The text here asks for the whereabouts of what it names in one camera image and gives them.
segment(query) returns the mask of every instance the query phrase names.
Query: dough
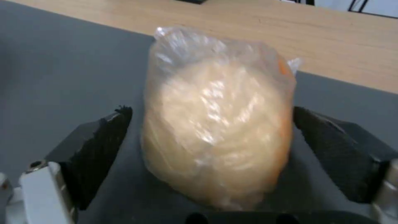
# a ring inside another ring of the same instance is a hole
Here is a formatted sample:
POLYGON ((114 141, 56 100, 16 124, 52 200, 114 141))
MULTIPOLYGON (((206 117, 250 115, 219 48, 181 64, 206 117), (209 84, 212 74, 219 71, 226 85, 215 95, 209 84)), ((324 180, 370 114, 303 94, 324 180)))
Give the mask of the dough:
POLYGON ((292 136, 292 92, 276 75, 283 76, 213 58, 149 90, 147 168, 201 203, 252 209, 273 190, 292 136))

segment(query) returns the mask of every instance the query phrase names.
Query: gray surface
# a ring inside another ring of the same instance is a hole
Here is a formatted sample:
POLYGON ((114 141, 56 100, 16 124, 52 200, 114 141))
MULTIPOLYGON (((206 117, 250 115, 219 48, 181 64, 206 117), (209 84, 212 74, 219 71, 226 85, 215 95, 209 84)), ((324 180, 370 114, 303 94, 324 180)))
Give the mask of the gray surface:
MULTIPOLYGON (((125 104, 134 110, 126 139, 80 223, 149 223, 206 209, 156 180, 140 158, 142 90, 152 41, 0 1, 0 171, 16 184, 31 161, 43 158, 77 125, 125 104)), ((356 122, 398 149, 397 95, 306 73, 297 79, 296 105, 356 122)), ((345 200, 295 130, 290 162, 260 210, 303 209, 366 214, 368 207, 345 200)))

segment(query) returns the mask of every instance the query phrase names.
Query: wooden table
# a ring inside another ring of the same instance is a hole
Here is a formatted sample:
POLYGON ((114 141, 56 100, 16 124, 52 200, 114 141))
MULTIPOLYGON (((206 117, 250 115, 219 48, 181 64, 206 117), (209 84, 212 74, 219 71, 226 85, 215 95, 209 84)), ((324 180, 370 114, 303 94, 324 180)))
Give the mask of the wooden table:
POLYGON ((398 20, 276 0, 10 0, 152 35, 158 26, 189 26, 219 37, 260 40, 301 70, 398 93, 398 20))

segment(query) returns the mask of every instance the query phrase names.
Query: plastic bag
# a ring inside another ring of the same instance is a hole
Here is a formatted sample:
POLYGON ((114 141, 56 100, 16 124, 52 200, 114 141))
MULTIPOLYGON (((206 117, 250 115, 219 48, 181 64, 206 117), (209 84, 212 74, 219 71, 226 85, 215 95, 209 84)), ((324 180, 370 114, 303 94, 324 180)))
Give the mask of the plastic bag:
POLYGON ((187 28, 158 28, 155 38, 142 131, 146 167, 197 202, 253 209, 287 162, 292 70, 262 43, 187 28))

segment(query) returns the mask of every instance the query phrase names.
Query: silver metal part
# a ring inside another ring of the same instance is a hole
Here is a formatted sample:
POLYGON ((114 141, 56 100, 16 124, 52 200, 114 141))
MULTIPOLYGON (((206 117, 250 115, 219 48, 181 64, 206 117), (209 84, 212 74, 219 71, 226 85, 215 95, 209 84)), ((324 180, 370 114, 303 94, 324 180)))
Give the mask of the silver metal part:
POLYGON ((381 224, 398 223, 398 159, 391 162, 373 206, 381 224))
POLYGON ((8 185, 0 173, 0 187, 7 186, 6 224, 73 224, 77 210, 70 200, 61 167, 54 162, 38 161, 20 177, 20 187, 8 185))
POLYGON ((29 224, 74 223, 49 166, 23 174, 20 184, 29 224))
POLYGON ((41 168, 46 167, 47 165, 48 163, 45 160, 33 162, 30 164, 29 169, 26 171, 26 173, 37 171, 41 168))

